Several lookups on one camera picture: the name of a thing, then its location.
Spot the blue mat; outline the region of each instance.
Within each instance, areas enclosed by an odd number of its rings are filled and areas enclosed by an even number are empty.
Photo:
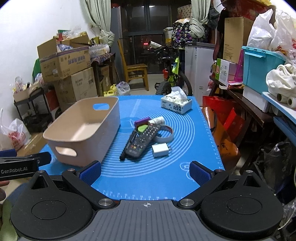
[[[120,128],[102,161],[102,174],[93,188],[113,199],[180,200],[199,187],[189,175],[189,164],[196,160],[211,170],[224,169],[209,127],[194,97],[192,110],[184,115],[160,107],[161,96],[121,96]],[[145,117],[163,116],[175,137],[168,144],[169,156],[154,158],[151,147],[138,161],[119,156],[133,130],[133,122]],[[42,151],[49,151],[46,145]],[[52,162],[41,167],[59,175],[72,166]]]

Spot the bicycle wheel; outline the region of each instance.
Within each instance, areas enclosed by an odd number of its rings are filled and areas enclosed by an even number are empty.
[[[172,86],[169,82],[163,81],[159,84],[156,95],[168,95],[172,92]]]
[[[179,76],[181,78],[181,81],[179,81],[179,83],[182,83],[182,86],[180,86],[180,88],[185,92],[187,96],[192,96],[192,86],[188,78],[182,71],[179,71]]]

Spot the black circular disc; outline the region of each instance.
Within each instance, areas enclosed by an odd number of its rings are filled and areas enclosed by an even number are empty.
[[[272,193],[244,187],[218,191],[207,196],[200,216],[214,232],[236,240],[257,240],[273,234],[283,209]]]
[[[92,207],[85,198],[42,188],[34,190],[31,199],[18,202],[11,212],[11,222],[19,235],[28,239],[59,240],[83,229],[92,214]]]

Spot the chair backrest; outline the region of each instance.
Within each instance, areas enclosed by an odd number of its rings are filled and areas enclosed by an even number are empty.
[[[120,51],[120,55],[121,55],[121,59],[122,59],[122,65],[123,65],[123,71],[126,71],[126,60],[124,59],[124,54],[123,54],[123,49],[122,49],[122,45],[120,43],[120,39],[117,40],[118,46],[119,46],[119,51]]]

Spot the white charger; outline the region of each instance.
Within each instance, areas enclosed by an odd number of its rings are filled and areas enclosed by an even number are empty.
[[[166,143],[152,145],[152,152],[154,157],[167,156],[169,148]]]

